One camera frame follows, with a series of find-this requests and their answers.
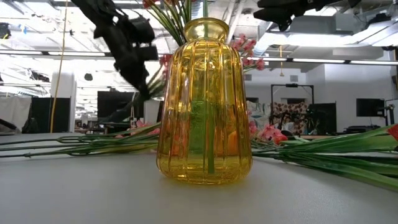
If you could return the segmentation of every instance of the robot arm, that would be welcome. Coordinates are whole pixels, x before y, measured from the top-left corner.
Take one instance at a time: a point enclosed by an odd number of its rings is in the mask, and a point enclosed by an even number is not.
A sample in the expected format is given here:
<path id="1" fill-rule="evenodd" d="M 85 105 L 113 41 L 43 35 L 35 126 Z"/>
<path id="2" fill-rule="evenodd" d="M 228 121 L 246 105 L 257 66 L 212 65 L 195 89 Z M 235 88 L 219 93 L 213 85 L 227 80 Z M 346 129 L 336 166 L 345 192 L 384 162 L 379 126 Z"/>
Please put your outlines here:
<path id="1" fill-rule="evenodd" d="M 144 62 L 157 60 L 157 49 L 150 43 L 155 39 L 149 21 L 141 15 L 135 19 L 116 7 L 112 0 L 72 0 L 82 13 L 95 24 L 94 38 L 102 37 L 112 56 L 114 67 L 121 76 L 140 91 L 144 99 L 150 97 Z"/>
<path id="2" fill-rule="evenodd" d="M 254 18 L 275 22 L 280 31 L 285 31 L 292 23 L 292 16 L 304 15 L 305 11 L 321 10 L 328 4 L 341 0 L 260 0 L 257 6 L 262 8 L 255 12 Z M 348 0 L 351 7 L 355 7 L 361 0 Z"/>

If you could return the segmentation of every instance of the computer monitor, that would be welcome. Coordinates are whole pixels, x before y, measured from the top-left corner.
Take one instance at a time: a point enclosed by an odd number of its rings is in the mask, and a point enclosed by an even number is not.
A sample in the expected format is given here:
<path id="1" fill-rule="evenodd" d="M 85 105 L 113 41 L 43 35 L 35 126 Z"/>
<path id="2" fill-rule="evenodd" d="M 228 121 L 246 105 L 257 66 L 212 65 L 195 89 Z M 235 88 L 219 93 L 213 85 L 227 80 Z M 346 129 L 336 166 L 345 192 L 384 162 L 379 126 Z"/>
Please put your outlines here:
<path id="1" fill-rule="evenodd" d="M 97 100 L 98 118 L 107 118 L 117 110 L 123 109 L 131 102 L 134 93 L 118 91 L 99 91 Z M 131 108 L 126 108 L 123 116 L 130 117 Z M 134 105 L 134 117 L 139 119 L 144 117 L 144 104 Z"/>
<path id="2" fill-rule="evenodd" d="M 383 99 L 356 99 L 356 116 L 384 117 Z"/>

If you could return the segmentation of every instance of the fluorescent light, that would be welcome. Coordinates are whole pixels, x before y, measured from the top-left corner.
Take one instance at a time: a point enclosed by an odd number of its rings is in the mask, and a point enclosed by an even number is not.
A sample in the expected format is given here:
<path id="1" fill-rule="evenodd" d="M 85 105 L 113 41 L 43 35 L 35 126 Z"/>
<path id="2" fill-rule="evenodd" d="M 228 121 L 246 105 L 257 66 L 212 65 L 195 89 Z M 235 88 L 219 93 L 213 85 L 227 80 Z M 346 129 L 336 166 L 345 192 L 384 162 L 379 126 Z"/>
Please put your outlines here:
<path id="1" fill-rule="evenodd" d="M 53 0 L 55 2 L 65 2 L 66 0 Z M 123 0 L 115 0 L 113 1 L 115 4 L 142 4 L 142 1 L 123 1 Z"/>
<path id="2" fill-rule="evenodd" d="M 350 64 L 355 65 L 398 65 L 398 62 L 388 61 L 366 61 L 366 60 L 352 60 Z"/>
<path id="3" fill-rule="evenodd" d="M 333 16 L 339 9 L 337 7 L 324 7 L 317 11 L 316 9 L 308 10 L 304 13 L 304 16 Z"/>
<path id="4" fill-rule="evenodd" d="M 287 38 L 287 44 L 304 47 L 341 47 L 349 43 L 340 35 L 291 34 Z"/>
<path id="5" fill-rule="evenodd" d="M 153 99 L 156 101 L 164 101 L 164 97 L 155 97 Z"/>
<path id="6" fill-rule="evenodd" d="M 0 54 L 34 54 L 41 55 L 42 52 L 34 51 L 34 50 L 0 50 Z"/>
<path id="7" fill-rule="evenodd" d="M 17 86 L 17 87 L 51 87 L 51 84 L 28 84 L 28 83 L 2 83 L 0 86 Z"/>
<path id="8" fill-rule="evenodd" d="M 61 55 L 62 52 L 49 52 L 49 55 Z M 102 52 L 64 52 L 65 56 L 105 56 Z"/>
<path id="9" fill-rule="evenodd" d="M 294 58 L 294 62 L 313 62 L 313 63 L 344 63 L 344 60 L 335 59 L 310 59 L 310 58 Z"/>
<path id="10" fill-rule="evenodd" d="M 250 60 L 260 60 L 260 58 L 265 62 L 286 62 L 286 58 L 276 58 L 276 57 L 248 57 Z"/>

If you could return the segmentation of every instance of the ceiling light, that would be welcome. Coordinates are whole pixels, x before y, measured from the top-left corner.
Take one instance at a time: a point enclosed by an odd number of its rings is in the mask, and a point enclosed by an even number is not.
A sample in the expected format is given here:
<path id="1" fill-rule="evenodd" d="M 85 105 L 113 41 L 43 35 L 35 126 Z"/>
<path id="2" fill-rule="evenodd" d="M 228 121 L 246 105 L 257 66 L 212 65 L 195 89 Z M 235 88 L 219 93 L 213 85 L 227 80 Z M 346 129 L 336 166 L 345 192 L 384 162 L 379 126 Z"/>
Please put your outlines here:
<path id="1" fill-rule="evenodd" d="M 398 62 L 352 60 L 350 64 L 355 64 L 355 65 L 398 65 Z"/>
<path id="2" fill-rule="evenodd" d="M 105 56 L 105 53 L 101 52 L 64 52 L 65 56 Z M 49 55 L 62 55 L 62 52 L 49 52 Z"/>
<path id="3" fill-rule="evenodd" d="M 249 60 L 260 60 L 260 58 L 265 62 L 286 62 L 286 58 L 277 57 L 248 57 Z"/>
<path id="4" fill-rule="evenodd" d="M 287 38 L 289 45 L 304 47 L 341 47 L 349 44 L 345 38 L 340 35 L 326 34 L 291 34 Z"/>
<path id="5" fill-rule="evenodd" d="M 335 59 L 310 59 L 310 58 L 294 58 L 294 62 L 310 62 L 310 63 L 344 63 L 344 60 Z"/>
<path id="6" fill-rule="evenodd" d="M 337 7 L 324 7 L 317 11 L 316 9 L 308 10 L 304 13 L 304 16 L 333 16 L 338 12 Z"/>
<path id="7" fill-rule="evenodd" d="M 66 0 L 53 0 L 55 2 L 65 2 Z M 123 1 L 123 0 L 115 0 L 113 1 L 115 4 L 142 4 L 142 1 Z"/>
<path id="8" fill-rule="evenodd" d="M 0 54 L 41 55 L 42 52 L 34 50 L 0 50 Z"/>

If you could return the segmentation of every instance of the vase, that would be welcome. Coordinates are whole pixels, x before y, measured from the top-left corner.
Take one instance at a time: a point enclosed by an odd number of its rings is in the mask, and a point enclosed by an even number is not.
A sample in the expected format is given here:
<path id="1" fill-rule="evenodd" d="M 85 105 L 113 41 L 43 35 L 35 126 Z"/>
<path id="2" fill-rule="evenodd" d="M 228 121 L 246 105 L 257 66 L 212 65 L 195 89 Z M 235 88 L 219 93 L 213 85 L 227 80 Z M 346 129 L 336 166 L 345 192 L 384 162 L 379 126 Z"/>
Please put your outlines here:
<path id="1" fill-rule="evenodd" d="M 240 180 L 252 156 L 239 53 L 224 44 L 221 20 L 195 19 L 184 31 L 188 42 L 170 63 L 157 167 L 193 184 Z"/>

